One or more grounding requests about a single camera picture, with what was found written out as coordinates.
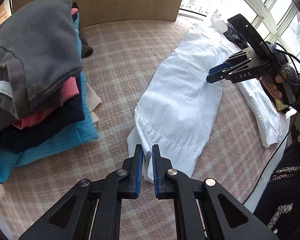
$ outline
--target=folded white garment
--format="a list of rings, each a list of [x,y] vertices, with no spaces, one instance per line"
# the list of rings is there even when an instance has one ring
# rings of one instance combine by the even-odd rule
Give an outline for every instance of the folded white garment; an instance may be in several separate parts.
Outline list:
[[[158,67],[135,109],[128,136],[129,156],[142,144],[143,175],[153,181],[151,147],[189,177],[206,145],[219,107],[222,82],[208,84],[209,69],[236,49],[215,29],[194,24],[170,57]]]
[[[281,141],[282,127],[279,114],[260,82],[250,79],[237,83],[237,86],[257,119],[262,145],[268,148]]]

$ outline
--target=stack of folded clothes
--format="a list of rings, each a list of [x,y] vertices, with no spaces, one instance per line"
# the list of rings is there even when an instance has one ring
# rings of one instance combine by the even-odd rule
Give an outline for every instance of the stack of folded clothes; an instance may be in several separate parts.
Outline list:
[[[0,25],[0,183],[14,166],[98,138],[79,16],[71,0],[36,0]]]

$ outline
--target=person's hand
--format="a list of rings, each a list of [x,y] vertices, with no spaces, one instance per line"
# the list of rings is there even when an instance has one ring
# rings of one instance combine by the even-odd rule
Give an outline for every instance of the person's hand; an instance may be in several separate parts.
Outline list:
[[[281,75],[284,76],[285,79],[287,79],[287,73],[286,71],[282,70]],[[269,91],[269,93],[277,100],[281,100],[282,93],[278,90],[277,86],[271,82],[268,82],[264,77],[257,78],[258,80],[261,80],[261,82],[264,84],[266,89]],[[277,74],[275,76],[275,81],[277,83],[283,83],[284,79],[280,76],[280,74]]]

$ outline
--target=plaid carpet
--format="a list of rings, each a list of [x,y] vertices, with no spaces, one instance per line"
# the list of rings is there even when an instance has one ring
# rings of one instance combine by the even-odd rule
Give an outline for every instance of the plaid carpet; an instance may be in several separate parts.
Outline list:
[[[83,60],[85,73],[102,99],[95,111],[100,138],[16,167],[0,185],[0,207],[16,239],[77,181],[102,179],[121,167],[128,157],[134,108],[190,25],[178,17],[175,23],[138,20],[85,28],[94,49]],[[262,147],[253,113],[237,86],[225,81],[215,125],[193,178],[215,178],[243,201],[276,148]],[[143,181],[138,200],[122,201],[120,239],[176,239],[173,201],[155,200],[153,185]]]

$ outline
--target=pink shirt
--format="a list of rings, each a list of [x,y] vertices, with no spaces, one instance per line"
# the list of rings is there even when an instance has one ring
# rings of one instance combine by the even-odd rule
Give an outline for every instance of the pink shirt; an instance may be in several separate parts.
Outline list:
[[[77,83],[75,81],[75,77],[69,78],[62,86],[61,89],[62,94],[62,103],[66,102],[70,98],[74,97],[75,95],[79,94],[79,90],[77,87]],[[44,120],[49,114],[51,114],[54,111],[53,109],[45,109],[39,112],[36,112],[32,115],[29,115],[25,118],[22,118],[20,120],[17,120],[13,125],[20,130],[26,128],[26,127],[32,127]]]

